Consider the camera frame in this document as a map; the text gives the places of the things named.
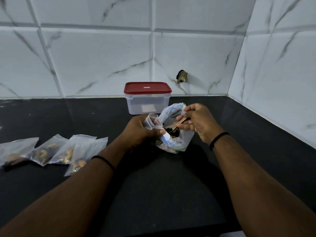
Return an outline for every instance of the open plastic bag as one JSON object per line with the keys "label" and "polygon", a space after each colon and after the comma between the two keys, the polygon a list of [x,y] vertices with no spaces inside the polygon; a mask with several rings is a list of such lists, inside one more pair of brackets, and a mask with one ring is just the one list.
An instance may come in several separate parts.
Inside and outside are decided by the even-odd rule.
{"label": "open plastic bag", "polygon": [[[186,107],[184,103],[172,104],[161,112],[157,117],[155,114],[149,114],[146,120],[143,122],[143,126],[146,129],[162,129],[163,126],[172,125],[176,122],[178,115],[183,115],[183,109]],[[188,147],[194,131],[180,130],[179,137],[172,138],[168,133],[165,133],[160,137],[160,142],[156,142],[156,146],[167,152],[177,153],[178,151],[185,151]]]}
{"label": "open plastic bag", "polygon": [[28,158],[35,163],[44,166],[56,154],[56,152],[67,143],[67,141],[69,140],[57,134],[31,151],[28,154]]}
{"label": "open plastic bag", "polygon": [[73,135],[69,140],[67,140],[67,143],[60,150],[55,152],[53,158],[48,163],[69,165],[76,142],[90,141],[95,140],[96,138],[96,136],[90,135]]}
{"label": "open plastic bag", "polygon": [[27,160],[39,138],[28,138],[0,144],[0,167],[9,167]]}
{"label": "open plastic bag", "polygon": [[106,147],[107,139],[108,137],[84,142],[77,141],[71,159],[71,164],[69,165],[65,176],[72,175],[73,173],[79,171],[81,167],[84,167],[84,165],[88,163],[93,156],[97,155]]}

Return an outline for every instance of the forearm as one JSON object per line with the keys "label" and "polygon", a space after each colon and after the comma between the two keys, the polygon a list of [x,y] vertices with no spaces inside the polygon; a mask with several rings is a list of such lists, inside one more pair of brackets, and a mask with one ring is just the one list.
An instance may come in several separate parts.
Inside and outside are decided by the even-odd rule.
{"label": "forearm", "polygon": [[[117,167],[127,150],[118,137],[99,155]],[[91,160],[4,226],[0,236],[84,236],[112,175],[105,162]]]}
{"label": "forearm", "polygon": [[315,236],[316,215],[228,135],[213,148],[248,236]]}

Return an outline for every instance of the black wristband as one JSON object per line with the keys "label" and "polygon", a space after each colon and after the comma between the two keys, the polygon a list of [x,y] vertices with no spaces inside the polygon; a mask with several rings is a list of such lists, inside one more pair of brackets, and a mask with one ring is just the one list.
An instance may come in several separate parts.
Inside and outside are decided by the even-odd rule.
{"label": "black wristband", "polygon": [[216,136],[216,137],[213,139],[213,141],[211,142],[211,144],[210,144],[210,150],[211,150],[211,151],[213,151],[215,142],[218,141],[218,139],[221,138],[221,137],[224,136],[224,135],[230,135],[230,134],[229,134],[228,132],[223,132],[223,133],[219,134],[218,136]]}
{"label": "black wristband", "polygon": [[104,157],[102,157],[102,156],[99,156],[99,155],[95,155],[94,157],[92,157],[91,159],[93,159],[93,158],[98,158],[98,159],[101,159],[101,160],[103,160],[105,163],[107,163],[108,164],[108,166],[109,167],[111,167],[111,169],[113,170],[113,172],[115,172],[116,171],[116,168],[107,160],[107,159],[105,159]]}

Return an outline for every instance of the clear plastic container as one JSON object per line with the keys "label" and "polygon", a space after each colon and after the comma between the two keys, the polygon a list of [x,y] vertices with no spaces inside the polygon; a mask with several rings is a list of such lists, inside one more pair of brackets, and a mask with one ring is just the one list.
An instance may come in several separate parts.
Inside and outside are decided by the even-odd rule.
{"label": "clear plastic container", "polygon": [[124,93],[130,114],[159,114],[169,105],[171,88],[164,82],[129,82]]}

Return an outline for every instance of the plastic bag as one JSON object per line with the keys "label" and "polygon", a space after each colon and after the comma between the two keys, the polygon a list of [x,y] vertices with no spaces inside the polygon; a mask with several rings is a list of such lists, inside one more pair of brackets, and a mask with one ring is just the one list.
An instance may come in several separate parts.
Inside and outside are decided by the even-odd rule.
{"label": "plastic bag", "polygon": [[[172,104],[161,112],[161,114],[154,120],[155,123],[163,123],[164,126],[172,125],[176,122],[176,117],[178,115],[183,115],[183,109],[186,107],[184,103],[176,103]],[[162,129],[161,125],[156,125],[152,118],[146,118],[143,122],[143,126],[146,129]],[[185,151],[188,147],[192,137],[194,135],[194,131],[190,130],[180,130],[179,137],[172,138],[168,133],[165,133],[163,136],[160,137],[160,142],[156,142],[156,146],[160,149],[163,149],[167,152],[177,153],[177,151]]]}
{"label": "plastic bag", "polygon": [[27,160],[39,138],[28,138],[0,144],[0,167],[9,167]]}
{"label": "plastic bag", "polygon": [[59,151],[57,151],[57,153],[54,154],[53,158],[48,163],[69,165],[76,142],[95,140],[96,138],[96,136],[90,135],[73,135],[68,140],[68,142]]}
{"label": "plastic bag", "polygon": [[56,154],[56,152],[67,143],[67,141],[69,140],[57,134],[31,151],[28,154],[28,158],[35,163],[44,166]]}
{"label": "plastic bag", "polygon": [[71,164],[69,165],[65,176],[72,175],[73,173],[78,172],[81,167],[84,167],[84,165],[88,163],[93,156],[97,155],[106,147],[107,139],[108,137],[85,142],[77,141],[73,157],[71,159]]}

